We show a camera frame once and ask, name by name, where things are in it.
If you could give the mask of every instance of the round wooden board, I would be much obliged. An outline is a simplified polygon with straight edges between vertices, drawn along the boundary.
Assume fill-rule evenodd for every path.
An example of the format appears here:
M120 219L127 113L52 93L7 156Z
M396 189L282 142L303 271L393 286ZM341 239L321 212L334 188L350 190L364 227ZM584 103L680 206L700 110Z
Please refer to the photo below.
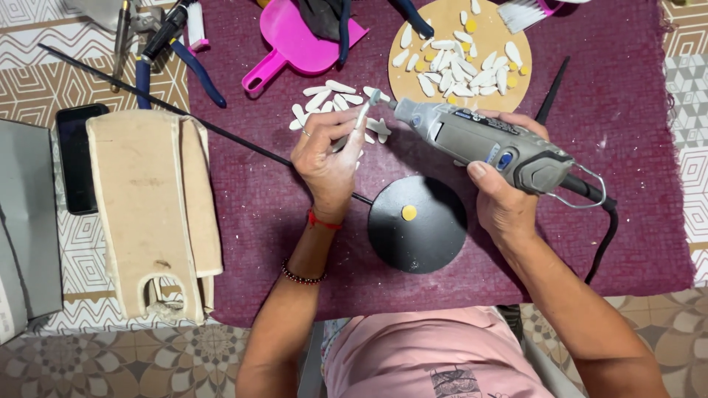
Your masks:
M430 19L431 25L435 29L436 40L455 40L452 32L455 30L464 32L464 26L460 22L459 13L463 10L466 11L467 18L472 18L477 22L477 29L472 33L472 39L477 48L477 57L472 60L472 65L474 65L478 71L481 71L482 61L493 51L497 51L497 57L506 55L504 45L508 41L513 41L519 49L519 54L524 66L529 67L531 72L533 72L531 49L526 39L526 34L519 32L515 35L511 35L499 14L496 13L497 5L487 0L478 0L478 2L481 13L477 16L472 14L470 0L436 0L421 7L418 12L424 20ZM389 51L389 83L391 84L394 97L396 100L405 97L420 102L443 103L446 100L443 98L443 93L439 92L436 84L433 83L435 95L433 97L427 97L418 82L418 73L415 70L406 72L406 64L413 54L419 54L422 60L429 52L433 54L438 53L437 50L430 48L430 45L421 51L421 46L425 40L421 39L416 31L413 31L413 40L408 46L410 52L409 57L400 67L396 68L391 65L391 61L394 57L404 50L401 48L401 36L407 24L408 23L405 22L401 26ZM430 62L425 62L425 64L426 68L424 72L429 72ZM513 112L519 106L521 100L523 100L524 95L526 95L526 90L528 90L529 81L531 80L531 73L526 76L521 76L518 71L509 71L509 76L515 76L518 80L518 85L514 89L508 89L505 96L496 92L490 96L475 96L472 98L456 97L457 105L471 109L482 108Z

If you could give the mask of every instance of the black phone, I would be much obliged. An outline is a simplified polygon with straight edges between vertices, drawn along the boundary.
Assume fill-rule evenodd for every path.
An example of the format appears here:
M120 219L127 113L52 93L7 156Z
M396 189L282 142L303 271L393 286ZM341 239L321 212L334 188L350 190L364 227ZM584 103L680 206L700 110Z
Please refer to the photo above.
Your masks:
M106 113L108 107L102 103L94 103L61 109L56 115L59 156L64 172L64 194L67 197L67 210L73 215L98 211L96 195L93 192L86 121Z

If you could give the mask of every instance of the maroon fabric mat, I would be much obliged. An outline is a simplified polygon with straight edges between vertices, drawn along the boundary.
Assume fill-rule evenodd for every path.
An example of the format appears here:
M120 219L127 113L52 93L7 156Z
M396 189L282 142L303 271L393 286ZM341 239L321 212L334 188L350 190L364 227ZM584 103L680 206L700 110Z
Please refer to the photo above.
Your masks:
M414 1L419 7L424 1ZM302 89L336 79L361 89L390 93L387 59L403 23L386 1L353 2L356 21L371 31L350 52L340 72L303 77L280 73L258 99L249 99L241 78L268 54L258 29L261 10L249 1L203 3L211 50L199 59L226 97L219 109L189 76L194 114L289 157L299 138L287 126ZM533 116L565 55L571 61L548 119L551 139L606 178L617 199L620 225L592 287L605 296L654 295L691 286L682 194L667 128L667 95L661 63L661 15L654 0L595 0L527 31L533 53L532 81L518 109ZM483 32L475 33L483 40ZM383 109L372 115L389 116ZM224 251L224 274L215 278L216 319L248 326L278 277L305 225L310 199L293 171L219 137L210 136L212 183ZM344 229L329 256L318 319L359 314L512 304L529 298L476 221L476 189L464 169L417 136L394 131L385 144L365 144L357 192L374 199L387 184L412 174L440 179L467 204L469 236L442 270L410 275L382 263L367 240L369 207L353 200ZM541 199L539 232L584 277L607 230L598 209L574 210Z

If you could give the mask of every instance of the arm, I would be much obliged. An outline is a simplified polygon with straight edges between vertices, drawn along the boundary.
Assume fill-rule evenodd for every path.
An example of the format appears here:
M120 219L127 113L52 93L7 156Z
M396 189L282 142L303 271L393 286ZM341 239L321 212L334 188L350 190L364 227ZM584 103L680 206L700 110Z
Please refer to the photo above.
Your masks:
M546 129L526 116L478 112L548 138ZM536 235L538 197L509 186L484 162L467 170L480 190L480 224L568 348L590 397L668 397L654 356L622 315Z
M358 111L311 115L290 157L314 197L312 211L327 224L341 224L354 190L356 159L363 128L352 133L338 154L331 140L352 132ZM320 278L335 230L308 224L287 269L307 279ZM236 378L237 397L296 397L297 360L307 342L317 311L318 285L305 285L281 275L263 303L249 336Z

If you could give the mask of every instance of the red beaded bracelet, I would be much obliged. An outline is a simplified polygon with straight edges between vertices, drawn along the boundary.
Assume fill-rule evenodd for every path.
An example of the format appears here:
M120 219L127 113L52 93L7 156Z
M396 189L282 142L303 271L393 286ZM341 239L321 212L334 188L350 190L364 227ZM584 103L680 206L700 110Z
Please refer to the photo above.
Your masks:
M314 216L314 212L312 211L312 207L308 209L307 211L307 221L310 223L311 226L314 227L315 223L323 225L325 228L328 229L334 229L334 230L340 230L342 229L341 225L337 224L327 224L326 222L320 221L317 219L317 217Z
M301 283L303 285L316 285L320 283L321 281L324 280L324 278L327 277L326 273L323 273L322 276L320 276L317 279L308 279L308 278L301 278L294 273L290 272L287 269L287 261L290 260L289 258L286 258L285 260L282 261L282 274L285 275L286 278L292 280L293 282Z

